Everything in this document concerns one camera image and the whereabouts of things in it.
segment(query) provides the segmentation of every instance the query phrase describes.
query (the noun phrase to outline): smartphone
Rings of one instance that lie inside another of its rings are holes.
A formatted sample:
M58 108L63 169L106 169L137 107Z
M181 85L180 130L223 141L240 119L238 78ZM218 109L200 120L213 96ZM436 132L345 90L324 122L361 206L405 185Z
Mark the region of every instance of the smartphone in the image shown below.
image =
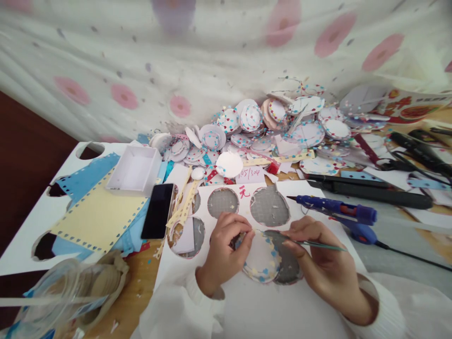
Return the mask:
M165 237L166 224L170 217L173 195L173 184L154 186L149 208L147 209L145 224L141 232L141 239L163 239Z

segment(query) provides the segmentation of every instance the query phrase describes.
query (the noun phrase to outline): table surface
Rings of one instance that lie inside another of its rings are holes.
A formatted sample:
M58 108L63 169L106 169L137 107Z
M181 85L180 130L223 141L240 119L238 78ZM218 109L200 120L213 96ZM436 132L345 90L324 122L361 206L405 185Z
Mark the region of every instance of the table surface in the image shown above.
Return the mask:
M443 109L441 111L435 112L428 117L431 120L443 121L447 123L452 123L452 109ZM407 133L413 129L421 128L423 122L418 122L412 125L406 126L394 126L388 125L382 132L378 134L385 135L388 129L393 129L394 131L400 131L402 133ZM278 175L280 180L285 180L288 178L298 180L298 175L296 173L281 173ZM273 185L273 183L266 177L266 183L268 186ZM445 206L435 205L432 208L435 213L443 213L452 215L452 210ZM400 210L404 216L408 219L414 220L405 211ZM449 264L452 265L452 245L446 245L439 242L430 231L417 229L417 232L433 247L433 249L443 256ZM157 277L157 271L159 269L159 260L156 259L155 255L160 247L162 241L151 240L149 241L149 249L134 254L126 259L128 265L130 266L130 282L124 287L121 295L118 297L116 302L113 304L109 312L105 315L102 321L92 330L90 330L85 338L95 339L95 338L129 338L132 332L138 325L139 317L144 309L149 304L149 300L153 294L153 288L155 284L155 279ZM114 322L118 322L118 327L113 333L111 329Z

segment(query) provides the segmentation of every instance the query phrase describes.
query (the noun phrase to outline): glue gun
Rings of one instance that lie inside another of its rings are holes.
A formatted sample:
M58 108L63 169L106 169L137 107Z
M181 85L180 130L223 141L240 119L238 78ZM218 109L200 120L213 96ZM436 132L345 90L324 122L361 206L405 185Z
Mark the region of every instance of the glue gun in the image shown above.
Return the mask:
M378 239L369 227L377 222L377 211L363 205L349 205L338 200L318 198L309 195L288 196L310 210L316 210L348 227L352 238L366 245L375 244Z

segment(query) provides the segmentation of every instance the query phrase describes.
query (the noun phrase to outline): white sleeve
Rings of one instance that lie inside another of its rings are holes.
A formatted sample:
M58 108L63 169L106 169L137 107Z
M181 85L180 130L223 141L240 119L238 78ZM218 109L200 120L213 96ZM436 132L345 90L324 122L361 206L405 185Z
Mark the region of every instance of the white sleeve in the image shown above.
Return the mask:
M223 337L225 293L212 298L198 287L195 271L172 283L163 281L140 316L131 339L210 339Z
M383 273L361 276L360 287L379 302L369 326L344 318L360 338L452 338L452 300L437 289Z

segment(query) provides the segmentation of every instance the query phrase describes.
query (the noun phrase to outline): white curtain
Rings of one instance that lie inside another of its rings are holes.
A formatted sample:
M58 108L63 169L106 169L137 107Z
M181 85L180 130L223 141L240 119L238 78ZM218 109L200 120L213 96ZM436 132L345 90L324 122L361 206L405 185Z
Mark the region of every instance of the white curtain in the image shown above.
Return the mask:
M452 59L448 0L0 4L0 90L79 140L202 125L247 97L296 94L292 78L334 101L404 50Z

